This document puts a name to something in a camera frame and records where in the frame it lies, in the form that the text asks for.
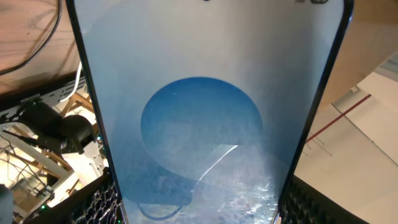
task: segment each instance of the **wooden surface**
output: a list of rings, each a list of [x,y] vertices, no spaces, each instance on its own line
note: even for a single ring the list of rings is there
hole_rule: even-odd
[[[21,62],[55,20],[56,0],[0,0],[0,69]],[[321,107],[344,95],[398,51],[398,0],[356,0],[354,16]],[[50,82],[78,66],[66,5],[48,46],[28,66],[0,77],[0,94]]]
[[[56,19],[57,0],[0,0],[0,69],[23,61]],[[25,90],[77,70],[76,44],[65,1],[62,19],[46,48],[30,64],[0,77],[0,94]]]

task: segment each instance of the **smartphone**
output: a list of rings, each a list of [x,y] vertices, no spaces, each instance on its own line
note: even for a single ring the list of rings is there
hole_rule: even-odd
[[[273,223],[352,0],[70,0],[126,223]]]

